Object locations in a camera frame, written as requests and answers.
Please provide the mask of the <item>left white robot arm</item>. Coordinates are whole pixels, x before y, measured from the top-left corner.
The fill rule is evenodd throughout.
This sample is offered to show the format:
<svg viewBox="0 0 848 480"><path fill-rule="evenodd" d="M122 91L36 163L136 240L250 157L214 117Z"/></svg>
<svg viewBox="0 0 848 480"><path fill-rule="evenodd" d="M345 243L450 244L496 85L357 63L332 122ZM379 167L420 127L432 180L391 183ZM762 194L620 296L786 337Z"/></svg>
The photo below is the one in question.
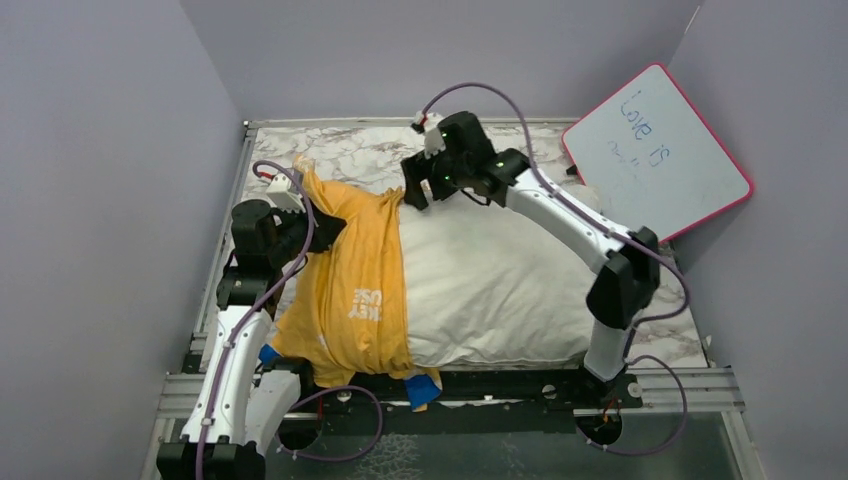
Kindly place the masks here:
<svg viewBox="0 0 848 480"><path fill-rule="evenodd" d="M309 206L285 211L264 200L231 210L233 248L217 289L213 349L178 439L163 443L163 479L262 479L270 442L290 410L313 401L304 360L263 360L282 288L310 253L330 249L345 220Z"/></svg>

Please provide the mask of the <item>white pillow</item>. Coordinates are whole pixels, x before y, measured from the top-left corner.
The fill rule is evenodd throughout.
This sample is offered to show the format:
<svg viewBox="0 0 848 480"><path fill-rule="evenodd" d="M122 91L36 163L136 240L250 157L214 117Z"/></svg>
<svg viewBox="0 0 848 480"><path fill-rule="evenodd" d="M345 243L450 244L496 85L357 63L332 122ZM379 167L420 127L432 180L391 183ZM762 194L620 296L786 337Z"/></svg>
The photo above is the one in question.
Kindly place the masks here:
<svg viewBox="0 0 848 480"><path fill-rule="evenodd" d="M398 208L407 341L421 367L560 367L579 362L595 276L533 221L462 196Z"/></svg>

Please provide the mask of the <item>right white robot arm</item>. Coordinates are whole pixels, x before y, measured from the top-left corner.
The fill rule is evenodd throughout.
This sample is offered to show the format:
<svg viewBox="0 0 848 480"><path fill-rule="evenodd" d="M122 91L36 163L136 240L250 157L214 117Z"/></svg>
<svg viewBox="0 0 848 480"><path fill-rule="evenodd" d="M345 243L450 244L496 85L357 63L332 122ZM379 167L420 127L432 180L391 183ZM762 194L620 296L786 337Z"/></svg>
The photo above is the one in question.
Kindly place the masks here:
<svg viewBox="0 0 848 480"><path fill-rule="evenodd" d="M574 199L544 174L532 149L496 151L478 117L468 111L432 122L419 112L411 123L423 148L401 169L404 201L419 211L471 189L487 204L533 221L571 249L596 278L586 304L594 318L577 380L579 398L600 407L617 392L634 319L659 286L656 234L619 225Z"/></svg>

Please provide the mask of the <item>yellow Mickey Mouse pillowcase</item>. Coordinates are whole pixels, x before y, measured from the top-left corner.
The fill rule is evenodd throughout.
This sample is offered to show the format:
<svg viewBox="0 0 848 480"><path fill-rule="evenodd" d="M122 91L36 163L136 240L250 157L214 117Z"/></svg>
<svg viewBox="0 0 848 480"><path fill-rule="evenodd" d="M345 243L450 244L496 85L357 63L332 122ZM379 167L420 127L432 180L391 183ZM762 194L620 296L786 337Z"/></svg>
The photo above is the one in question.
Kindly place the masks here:
<svg viewBox="0 0 848 480"><path fill-rule="evenodd" d="M303 156L293 167L314 208L346 225L328 250L309 255L271 347L309 361L319 387L345 386L357 373L386 374L404 381L413 411L426 410L441 393L441 378L416 364L408 345L402 189L375 194L323 180Z"/></svg>

